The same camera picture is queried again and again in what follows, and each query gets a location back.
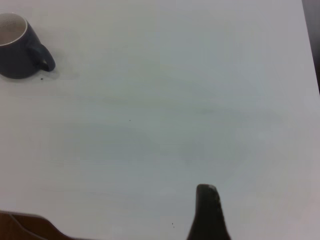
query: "white tabletop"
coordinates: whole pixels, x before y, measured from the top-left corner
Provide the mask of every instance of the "white tabletop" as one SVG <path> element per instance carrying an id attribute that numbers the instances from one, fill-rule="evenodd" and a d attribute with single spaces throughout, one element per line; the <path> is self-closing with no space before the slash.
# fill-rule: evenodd
<path id="1" fill-rule="evenodd" d="M 1 210 L 74 237 L 184 240 L 206 183 L 234 239 L 319 239 L 320 98 L 301 0 L 0 11 L 26 17 L 56 61 L 0 77 Z"/>

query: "white table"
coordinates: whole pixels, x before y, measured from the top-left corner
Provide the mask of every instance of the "white table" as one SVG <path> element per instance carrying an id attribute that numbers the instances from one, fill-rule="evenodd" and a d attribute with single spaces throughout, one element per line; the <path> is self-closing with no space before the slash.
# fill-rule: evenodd
<path id="1" fill-rule="evenodd" d="M 207 183 L 234 239 L 319 239 L 320 98 L 300 0 L 0 11 L 26 17 L 56 61 L 0 77 L 1 210 L 74 237 L 184 240 Z"/>

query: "brown object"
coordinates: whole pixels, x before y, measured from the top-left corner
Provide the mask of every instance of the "brown object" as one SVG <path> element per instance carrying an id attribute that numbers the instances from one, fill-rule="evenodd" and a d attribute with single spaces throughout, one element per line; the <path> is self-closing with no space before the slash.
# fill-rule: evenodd
<path id="1" fill-rule="evenodd" d="M 42 217 L 0 213 L 0 240 L 74 240 Z"/>

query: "dark blue mug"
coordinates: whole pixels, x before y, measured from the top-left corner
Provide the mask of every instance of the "dark blue mug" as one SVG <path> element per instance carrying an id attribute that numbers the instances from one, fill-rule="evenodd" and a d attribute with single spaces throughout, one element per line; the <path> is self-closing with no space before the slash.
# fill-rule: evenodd
<path id="1" fill-rule="evenodd" d="M 56 63 L 27 20 L 15 13 L 0 14 L 0 74 L 27 78 L 39 70 L 55 69 Z"/>

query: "mug rim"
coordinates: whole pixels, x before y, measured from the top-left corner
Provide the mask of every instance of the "mug rim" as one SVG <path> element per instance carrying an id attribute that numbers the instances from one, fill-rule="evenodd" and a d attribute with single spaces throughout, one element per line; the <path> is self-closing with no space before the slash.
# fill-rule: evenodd
<path id="1" fill-rule="evenodd" d="M 16 14 L 15 12 L 4 12 L 4 13 L 0 13 L 0 16 L 1 16 L 1 15 L 13 15 L 13 16 L 17 16 L 17 17 L 19 17 L 19 18 L 22 18 L 22 19 L 24 20 L 24 23 L 25 23 L 25 28 L 24 28 L 23 33 L 22 33 L 19 37 L 17 37 L 16 39 L 14 39 L 14 40 L 12 40 L 12 41 L 10 41 L 10 42 L 4 43 L 4 44 L 0 44 L 0 47 L 3 47 L 3 46 L 6 46 L 6 45 L 13 44 L 14 42 L 16 42 L 16 41 L 18 41 L 20 38 L 22 38 L 23 35 L 25 35 L 25 33 L 26 33 L 27 29 L 28 29 L 28 22 L 27 22 L 27 20 L 26 20 L 25 17 L 20 16 L 19 14 Z"/>

